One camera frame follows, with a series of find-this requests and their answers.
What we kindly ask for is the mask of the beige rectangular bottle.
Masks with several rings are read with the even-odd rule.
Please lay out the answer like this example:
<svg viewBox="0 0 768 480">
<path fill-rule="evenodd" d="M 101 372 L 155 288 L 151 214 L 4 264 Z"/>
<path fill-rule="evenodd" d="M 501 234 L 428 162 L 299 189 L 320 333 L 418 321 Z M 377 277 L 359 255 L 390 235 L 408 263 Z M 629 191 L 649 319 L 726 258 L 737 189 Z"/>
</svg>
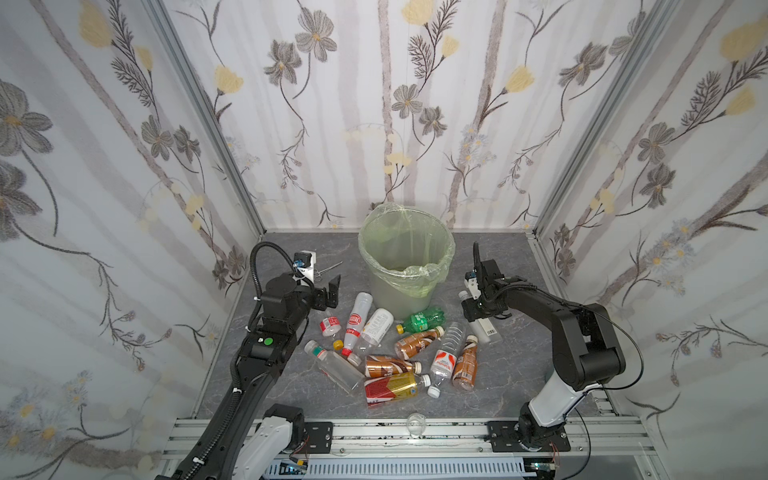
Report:
<svg viewBox="0 0 768 480">
<path fill-rule="evenodd" d="M 502 339 L 501 334 L 488 318 L 470 321 L 469 325 L 480 344 L 494 344 Z"/>
</svg>

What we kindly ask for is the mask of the small red label bottle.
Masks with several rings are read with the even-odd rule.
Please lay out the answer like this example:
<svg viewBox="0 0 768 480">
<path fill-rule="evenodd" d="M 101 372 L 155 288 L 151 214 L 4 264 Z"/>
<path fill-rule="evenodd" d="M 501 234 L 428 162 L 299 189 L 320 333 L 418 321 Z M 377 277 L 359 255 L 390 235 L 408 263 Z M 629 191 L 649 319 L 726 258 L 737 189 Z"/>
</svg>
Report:
<svg viewBox="0 0 768 480">
<path fill-rule="evenodd" d="M 336 337 L 341 332 L 342 325 L 337 317 L 329 316 L 320 322 L 320 330 L 323 337 Z"/>
</svg>

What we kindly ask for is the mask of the clear water bottle red label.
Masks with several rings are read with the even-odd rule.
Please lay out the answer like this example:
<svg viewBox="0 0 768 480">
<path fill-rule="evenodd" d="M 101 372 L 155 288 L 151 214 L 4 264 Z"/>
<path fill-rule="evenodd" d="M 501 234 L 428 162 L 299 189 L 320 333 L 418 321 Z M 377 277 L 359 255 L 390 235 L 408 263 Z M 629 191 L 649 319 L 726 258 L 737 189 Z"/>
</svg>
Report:
<svg viewBox="0 0 768 480">
<path fill-rule="evenodd" d="M 465 340 L 466 326 L 462 322 L 452 322 L 447 326 L 444 335 L 440 338 L 440 345 L 430 366 L 431 384 L 427 394 L 438 399 L 441 395 L 443 384 L 451 379 L 457 364 L 460 348 Z"/>
</svg>

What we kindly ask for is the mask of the orange brown drink bottle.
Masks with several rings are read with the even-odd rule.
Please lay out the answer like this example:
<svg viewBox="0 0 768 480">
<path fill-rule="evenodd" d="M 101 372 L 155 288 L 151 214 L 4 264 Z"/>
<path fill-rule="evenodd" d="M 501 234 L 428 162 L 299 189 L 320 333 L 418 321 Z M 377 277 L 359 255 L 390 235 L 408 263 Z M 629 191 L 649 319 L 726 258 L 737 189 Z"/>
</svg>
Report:
<svg viewBox="0 0 768 480">
<path fill-rule="evenodd" d="M 456 388 L 471 391 L 475 387 L 478 343 L 479 339 L 476 335 L 471 334 L 466 337 L 452 376 L 452 383 Z"/>
</svg>

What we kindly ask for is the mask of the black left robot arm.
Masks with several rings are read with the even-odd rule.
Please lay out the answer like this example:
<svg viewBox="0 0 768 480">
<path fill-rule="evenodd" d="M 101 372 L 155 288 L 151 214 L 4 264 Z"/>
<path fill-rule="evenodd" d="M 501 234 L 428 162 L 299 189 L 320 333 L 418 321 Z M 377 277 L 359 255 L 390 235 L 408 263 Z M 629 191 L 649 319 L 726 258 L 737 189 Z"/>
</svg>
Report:
<svg viewBox="0 0 768 480">
<path fill-rule="evenodd" d="M 311 251 L 288 255 L 270 241 L 253 247 L 256 304 L 230 362 L 229 390 L 169 478 L 259 479 L 280 453 L 306 444 L 300 408 L 275 404 L 263 420 L 256 413 L 302 341 L 311 312 L 338 305 L 339 278 L 316 286 L 315 265 Z"/>
</svg>

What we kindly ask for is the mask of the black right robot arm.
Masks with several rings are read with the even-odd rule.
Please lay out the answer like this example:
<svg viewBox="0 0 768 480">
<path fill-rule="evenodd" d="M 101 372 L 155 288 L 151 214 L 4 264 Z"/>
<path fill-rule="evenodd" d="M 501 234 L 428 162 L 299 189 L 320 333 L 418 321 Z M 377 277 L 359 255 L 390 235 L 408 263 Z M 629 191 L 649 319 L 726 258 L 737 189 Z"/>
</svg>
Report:
<svg viewBox="0 0 768 480">
<path fill-rule="evenodd" d="M 607 385 L 627 367 L 618 336 L 636 350 L 637 342 L 611 320 L 600 304 L 581 304 L 539 288 L 519 276 L 504 276 L 497 262 L 483 260 L 479 243 L 472 248 L 473 267 L 460 293 L 464 318 L 472 332 L 490 339 L 490 320 L 521 312 L 551 333 L 553 372 L 541 391 L 526 402 L 514 421 L 488 424 L 495 452 L 567 452 L 569 414 L 593 391 Z"/>
</svg>

